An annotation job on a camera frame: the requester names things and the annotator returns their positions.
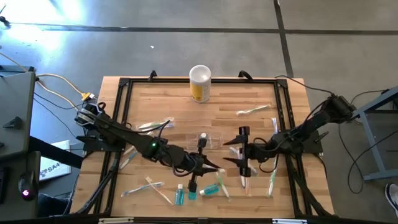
gray floor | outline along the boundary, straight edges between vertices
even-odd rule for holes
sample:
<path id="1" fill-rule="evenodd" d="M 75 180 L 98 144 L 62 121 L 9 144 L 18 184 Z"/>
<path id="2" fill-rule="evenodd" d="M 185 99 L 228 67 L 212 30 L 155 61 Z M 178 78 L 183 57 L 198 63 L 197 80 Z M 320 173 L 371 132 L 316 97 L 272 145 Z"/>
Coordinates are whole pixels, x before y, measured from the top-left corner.
<path id="1" fill-rule="evenodd" d="M 394 30 L 398 2 L 394 0 L 280 0 L 286 29 Z M 1 14 L 11 22 L 116 27 L 212 27 L 277 29 L 271 0 L 113 0 L 113 1 L 9 1 Z M 351 99 L 368 90 L 397 85 L 398 35 L 287 35 L 294 77 L 306 84 L 326 88 Z M 41 31 L 35 26 L 14 25 L 0 30 L 1 51 L 37 73 L 67 77 L 84 91 L 98 94 L 105 75 L 185 76 L 196 64 L 210 67 L 215 76 L 236 76 L 246 70 L 254 77 L 285 75 L 279 34 L 223 34 L 175 32 L 69 32 Z M 10 65 L 4 58 L 0 64 Z M 55 78 L 43 78 L 73 102 L 80 95 Z M 67 103 L 36 86 L 36 92 L 60 105 Z M 376 97 L 364 95 L 357 105 Z M 313 108 L 326 94 L 308 91 Z M 75 111 L 49 108 L 75 134 Z M 361 126 L 342 125 L 343 138 L 354 157 L 369 147 Z M 337 135 L 337 125 L 328 125 L 323 140 L 324 160 L 332 202 L 337 215 L 384 222 L 398 222 L 384 197 L 384 185 L 396 179 L 366 183 L 361 194 L 350 193 L 346 176 L 351 160 Z M 34 104 L 31 135 L 47 142 L 73 136 L 49 112 Z M 375 171 L 370 154 L 360 167 Z M 73 175 L 48 182 L 42 192 L 58 195 L 70 191 Z M 351 183 L 361 181 L 354 170 Z"/>

black metal frame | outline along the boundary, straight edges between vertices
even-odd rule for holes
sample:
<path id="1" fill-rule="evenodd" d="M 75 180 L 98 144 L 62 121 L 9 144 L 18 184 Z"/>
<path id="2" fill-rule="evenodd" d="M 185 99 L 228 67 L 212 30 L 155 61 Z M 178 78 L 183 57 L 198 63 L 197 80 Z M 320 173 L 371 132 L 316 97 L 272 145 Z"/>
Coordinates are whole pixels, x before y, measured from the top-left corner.
<path id="1" fill-rule="evenodd" d="M 117 120 L 120 106 L 121 106 L 121 97 L 123 93 L 123 88 L 127 86 L 127 95 L 126 95 L 126 101 L 124 103 L 124 109 L 123 109 L 123 115 L 122 115 L 122 123 L 127 122 L 127 115 L 129 111 L 129 106 L 130 106 L 130 100 L 131 100 L 131 95 L 132 95 L 132 88 L 134 83 L 189 83 L 189 78 L 154 78 L 156 77 L 156 72 L 152 71 L 150 78 L 120 78 L 119 80 L 119 86 L 118 86 L 118 93 L 116 95 L 116 101 L 115 101 L 115 107 L 113 111 L 113 119 Z M 278 112 L 278 117 L 279 117 L 279 126 L 282 131 L 286 130 L 286 124 L 285 124 L 285 117 L 284 117 L 284 112 L 282 108 L 282 101 L 281 101 L 281 96 L 280 96 L 280 88 L 282 87 L 283 93 L 284 93 L 284 98 L 286 102 L 286 109 L 287 109 L 287 116 L 289 119 L 289 124 L 290 128 L 293 128 L 295 126 L 294 122 L 294 117 L 293 117 L 293 109 L 292 109 L 292 104 L 290 101 L 290 95 L 289 95 L 289 89 L 287 85 L 287 81 L 285 79 L 269 79 L 269 78 L 257 78 L 253 79 L 247 72 L 241 71 L 238 75 L 238 77 L 245 77 L 245 79 L 231 79 L 231 78 L 216 78 L 212 79 L 212 83 L 253 83 L 253 84 L 272 84 L 274 87 L 275 91 L 275 99 L 276 99 L 276 104 L 277 104 L 277 112 Z M 118 163 L 120 161 L 120 152 L 116 153 Z M 101 170 L 101 177 L 100 177 L 100 182 L 102 179 L 106 176 L 107 174 L 107 169 L 109 166 L 109 159 L 111 157 L 111 152 L 105 152 L 104 156 L 104 162 Z M 302 163 L 302 158 L 297 157 L 297 170 L 303 179 L 305 181 L 305 175 L 304 175 L 304 169 L 303 169 L 303 163 Z M 293 210 L 294 210 L 294 215 L 295 217 L 299 215 L 303 215 L 303 213 L 300 210 L 299 207 L 299 199 L 297 196 L 297 189 L 295 186 L 295 181 L 292 177 L 291 171 L 288 171 L 288 177 L 289 177 L 289 185 L 290 185 L 290 193 L 292 195 L 292 203 L 293 203 Z M 113 198 L 114 198 L 114 190 L 116 187 L 116 180 L 117 180 L 117 173 L 113 176 L 111 183 L 110 183 L 110 188 L 109 188 L 109 193 L 108 193 L 108 199 L 106 203 L 106 208 L 104 211 L 104 214 L 109 215 L 111 214 L 112 211 L 112 205 L 113 205 Z M 94 207 L 94 214 L 100 214 L 100 208 L 101 208 L 101 202 L 102 202 L 102 194 L 98 197 L 98 200 L 95 204 Z M 304 205 L 305 205 L 305 214 L 306 215 L 311 215 L 312 210 L 311 206 L 308 202 L 308 199 L 304 197 Z M 157 217 L 157 218 L 148 218 L 148 217 L 137 217 L 134 218 L 134 221 L 142 220 L 143 222 L 161 222 L 161 221 L 170 221 L 169 217 Z M 240 219 L 240 218 L 228 218 L 228 219 L 221 219 L 224 222 L 239 222 L 240 220 L 246 220 L 247 219 Z M 271 219 L 253 219 L 253 222 L 271 222 Z"/>

wooden tabletop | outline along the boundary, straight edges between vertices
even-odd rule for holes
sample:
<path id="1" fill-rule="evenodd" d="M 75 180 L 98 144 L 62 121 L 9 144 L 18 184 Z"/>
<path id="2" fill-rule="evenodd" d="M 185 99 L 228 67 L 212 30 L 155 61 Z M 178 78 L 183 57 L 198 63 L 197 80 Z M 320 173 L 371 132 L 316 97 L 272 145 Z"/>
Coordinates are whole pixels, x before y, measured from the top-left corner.
<path id="1" fill-rule="evenodd" d="M 120 77 L 104 77 L 99 102 L 106 103 L 106 113 L 112 115 Z M 296 124 L 300 124 L 309 114 L 307 94 L 305 88 L 288 80 L 290 99 Z M 255 106 L 268 105 L 271 108 L 254 112 L 246 116 L 236 116 L 237 110 L 247 110 Z M 123 108 L 118 116 L 121 119 Z M 238 134 L 239 126 L 251 127 L 251 141 L 254 137 L 266 140 L 273 135 L 274 128 L 271 118 L 277 118 L 275 93 L 272 85 L 267 84 L 227 84 L 214 83 L 211 85 L 211 96 L 208 102 L 198 104 L 191 100 L 188 83 L 136 83 L 132 89 L 131 103 L 127 121 L 133 128 L 151 121 L 160 121 L 167 117 L 174 117 L 174 128 L 166 128 L 162 137 L 169 140 L 169 144 L 186 147 L 191 142 L 191 134 L 211 133 L 216 137 L 222 136 L 223 141 L 229 141 Z M 258 169 L 258 163 L 251 161 L 258 170 L 257 177 L 249 179 L 251 196 L 248 197 L 241 188 L 238 168 L 223 157 L 235 157 L 228 147 L 215 149 L 205 148 L 204 153 L 215 164 L 226 170 L 222 175 L 223 182 L 228 189 L 232 201 L 228 201 L 224 193 L 212 197 L 198 195 L 196 201 L 188 200 L 188 177 L 176 177 L 171 168 L 159 163 L 153 163 L 136 156 L 123 170 L 119 171 L 113 202 L 113 217 L 225 217 L 225 218 L 288 218 L 294 217 L 290 187 L 287 177 L 286 163 L 281 156 L 277 167 L 272 198 L 267 198 L 269 179 L 271 174 Z M 92 153 L 83 161 L 80 177 L 77 183 L 71 212 L 77 211 L 89 199 L 100 179 L 103 152 Z M 321 162 L 313 155 L 303 155 L 305 176 L 309 189 L 324 206 L 333 213 L 328 184 Z M 262 165 L 270 170 L 273 159 Z M 146 184 L 145 176 L 154 182 L 165 182 L 161 188 L 171 201 L 174 201 L 177 184 L 185 187 L 184 206 L 169 205 L 153 189 L 146 189 L 121 197 L 124 191 L 138 188 Z M 215 184 L 216 175 L 206 174 L 197 178 L 198 190 L 207 185 Z M 300 208 L 304 211 L 302 194 L 298 188 Z M 102 209 L 106 204 L 108 187 L 105 189 Z"/>

white cable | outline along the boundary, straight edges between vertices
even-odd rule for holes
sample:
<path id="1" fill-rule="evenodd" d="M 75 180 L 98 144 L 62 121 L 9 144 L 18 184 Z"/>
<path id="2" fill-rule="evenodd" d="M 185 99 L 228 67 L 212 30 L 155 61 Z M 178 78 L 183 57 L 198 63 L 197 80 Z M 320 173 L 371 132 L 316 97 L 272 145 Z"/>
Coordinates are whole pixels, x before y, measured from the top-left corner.
<path id="1" fill-rule="evenodd" d="M 7 55 L 3 54 L 0 52 L 1 55 L 3 55 L 4 57 L 6 57 L 8 60 L 14 62 L 16 65 L 18 65 L 21 69 L 23 69 L 23 71 L 27 72 L 26 68 L 24 68 L 22 65 L 18 64 L 16 61 L 14 61 L 13 59 L 11 59 L 10 57 L 8 57 Z"/>
<path id="2" fill-rule="evenodd" d="M 48 92 L 50 92 L 50 93 L 52 93 L 52 94 L 54 94 L 54 95 L 57 95 L 57 96 L 61 97 L 62 99 L 66 100 L 68 103 L 70 103 L 70 104 L 74 107 L 75 110 L 78 111 L 78 109 L 76 108 L 76 106 L 75 106 L 70 100 L 68 100 L 66 97 L 64 97 L 64 96 L 62 96 L 61 94 L 58 94 L 58 93 L 56 93 L 56 92 L 54 92 L 54 91 L 49 90 L 49 89 L 46 88 L 40 81 L 37 81 L 37 83 L 38 83 L 41 87 L 43 87 L 44 90 L 46 90 L 46 91 L 48 91 Z"/>
<path id="3" fill-rule="evenodd" d="M 65 82 L 67 82 L 70 86 L 72 86 L 72 88 L 74 88 L 75 90 L 76 90 L 76 92 L 78 92 L 80 95 L 84 95 L 84 93 L 82 93 L 80 90 L 78 90 L 70 81 L 68 81 L 66 78 L 63 78 L 62 76 L 60 76 L 60 75 L 56 75 L 56 74 L 51 74 L 51 73 L 43 73 L 43 74 L 38 74 L 38 75 L 36 75 L 37 77 L 40 77 L 40 76 L 53 76 L 53 77 L 57 77 L 57 78 L 61 78 L 61 79 L 63 79 Z"/>

wooden table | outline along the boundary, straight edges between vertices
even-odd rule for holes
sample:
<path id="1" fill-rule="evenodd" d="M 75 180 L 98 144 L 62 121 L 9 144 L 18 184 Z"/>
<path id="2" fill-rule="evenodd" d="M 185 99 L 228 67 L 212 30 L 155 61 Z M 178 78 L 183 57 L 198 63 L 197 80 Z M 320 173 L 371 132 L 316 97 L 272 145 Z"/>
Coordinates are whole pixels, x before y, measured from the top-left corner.
<path id="1" fill-rule="evenodd" d="M 110 115 L 113 113 L 119 78 L 104 77 L 99 93 L 98 101 L 106 103 L 105 110 Z M 295 122 L 300 124 L 310 112 L 307 94 L 303 86 L 290 80 L 288 80 L 288 84 Z M 124 96 L 122 96 L 121 105 L 124 105 Z M 237 110 L 246 110 L 266 104 L 270 104 L 271 108 L 247 116 L 236 116 Z M 119 119 L 121 119 L 122 111 L 121 107 Z M 190 99 L 188 83 L 136 83 L 132 89 L 128 115 L 127 121 L 133 127 L 138 124 L 159 121 L 166 117 L 174 117 L 175 127 L 165 129 L 162 137 L 167 138 L 169 144 L 183 147 L 187 145 L 186 135 L 189 133 L 222 133 L 224 142 L 226 142 L 238 134 L 239 126 L 251 127 L 251 141 L 254 137 L 268 140 L 274 132 L 271 118 L 278 118 L 272 85 L 227 83 L 212 84 L 210 100 L 205 104 L 198 104 Z M 223 192 L 219 192 L 213 197 L 198 195 L 196 201 L 189 201 L 185 196 L 184 206 L 170 206 L 152 189 L 121 198 L 122 192 L 146 184 L 145 176 L 147 175 L 155 182 L 165 182 L 162 190 L 172 201 L 174 201 L 177 184 L 183 184 L 184 187 L 188 184 L 190 175 L 176 177 L 171 168 L 136 156 L 123 170 L 119 171 L 111 215 L 113 217 L 294 217 L 283 156 L 279 158 L 273 197 L 266 198 L 270 174 L 258 170 L 259 176 L 249 179 L 251 197 L 247 197 L 241 188 L 238 168 L 233 163 L 222 159 L 223 157 L 235 157 L 235 155 L 231 154 L 227 147 L 205 149 L 204 153 L 215 164 L 226 169 L 223 182 L 232 201 L 228 202 Z M 95 152 L 83 161 L 71 212 L 81 208 L 98 185 L 103 157 L 103 152 Z M 258 169 L 258 163 L 251 162 Z M 308 187 L 324 208 L 333 213 L 328 184 L 321 162 L 315 156 L 306 154 L 303 155 L 303 164 Z M 262 168 L 270 170 L 272 166 L 273 159 L 263 164 Z M 199 177 L 197 183 L 198 190 L 214 184 L 216 183 L 215 174 Z M 300 188 L 297 188 L 300 208 L 304 211 L 302 194 Z M 108 187 L 104 192 L 102 209 L 106 204 Z"/>

